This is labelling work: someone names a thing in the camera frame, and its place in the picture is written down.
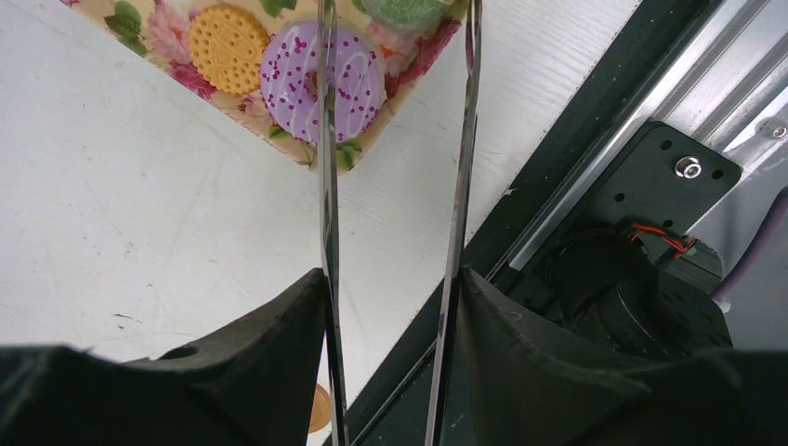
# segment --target floral tray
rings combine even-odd
[[[87,16],[119,42],[207,100],[270,145],[310,169],[316,149],[293,139],[273,122],[259,89],[245,96],[217,91],[192,64],[190,21],[205,7],[225,3],[251,13],[269,35],[297,20],[317,19],[317,0],[60,0]],[[337,144],[337,165],[346,172],[356,165],[400,109],[416,82],[432,66],[465,18],[467,0],[456,0],[428,32],[397,33],[374,21],[362,0],[335,0],[340,23],[366,35],[383,57],[387,99],[371,125],[355,138]]]

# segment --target screw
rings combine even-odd
[[[781,125],[781,126],[779,126],[779,127],[775,128],[775,129],[774,129],[774,130],[771,132],[771,135],[772,135],[773,137],[775,137],[775,138],[782,138],[782,137],[784,137],[786,134],[788,134],[788,128],[785,128],[785,126],[783,126],[783,125]]]
[[[685,156],[676,162],[674,172],[680,178],[693,179],[701,175],[703,168],[701,162],[694,156]]]

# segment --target cable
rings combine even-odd
[[[736,266],[733,267],[730,273],[725,276],[725,279],[723,279],[717,288],[715,288],[715,290],[712,292],[711,297],[718,305],[725,303],[725,296],[728,295],[730,290],[742,280],[742,278],[747,274],[747,271],[750,270],[750,267],[753,266],[755,261],[761,255],[764,248],[766,248],[768,242],[774,235],[774,232],[776,232],[777,228],[780,226],[786,211],[788,211],[788,186],[783,188],[780,193],[777,194],[777,197],[774,199],[774,202],[768,209],[761,226],[758,228],[758,232],[755,233],[755,237],[750,242],[750,245],[747,246],[746,250],[744,250],[742,258],[739,259],[739,262],[736,263]]]
[[[637,240],[637,238],[640,237],[641,235],[645,235],[645,234],[654,235],[656,237],[663,239],[667,244],[669,244],[674,249],[675,251],[673,253],[674,258],[678,258],[680,256],[685,255],[690,249],[692,249],[692,246],[695,245],[695,239],[691,237],[677,237],[671,235],[665,230],[662,230],[654,226],[635,222],[632,223],[631,227],[633,230],[635,230],[635,232],[633,232],[632,235],[630,235],[631,242]]]

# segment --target metal rod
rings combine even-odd
[[[332,68],[336,60],[336,9],[334,0],[320,0],[318,6],[320,46],[318,66],[318,167],[320,186],[321,254],[325,275],[325,334],[331,388],[331,436],[334,446],[348,446],[348,410],[345,395],[345,366],[339,331],[339,215],[336,186],[336,140]]]
[[[425,446],[439,446],[443,433],[446,401],[452,370],[454,338],[456,335],[457,306],[460,300],[460,284],[457,280],[462,265],[465,247],[468,196],[473,167],[473,151],[476,145],[479,99],[479,73],[481,66],[481,0],[471,0],[466,24],[466,109],[463,118],[463,135],[460,142],[460,160],[457,167],[457,184],[454,190],[452,230],[449,236],[449,254],[446,274],[443,278],[443,296],[440,303],[438,338],[435,346],[435,364],[432,373],[432,388],[429,394],[427,434]]]

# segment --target black metal plate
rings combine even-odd
[[[676,175],[676,162],[685,156],[700,161],[703,170],[698,177]],[[644,125],[609,169],[612,174],[594,192],[583,220],[617,225],[629,218],[679,235],[742,175],[735,163],[659,122]]]

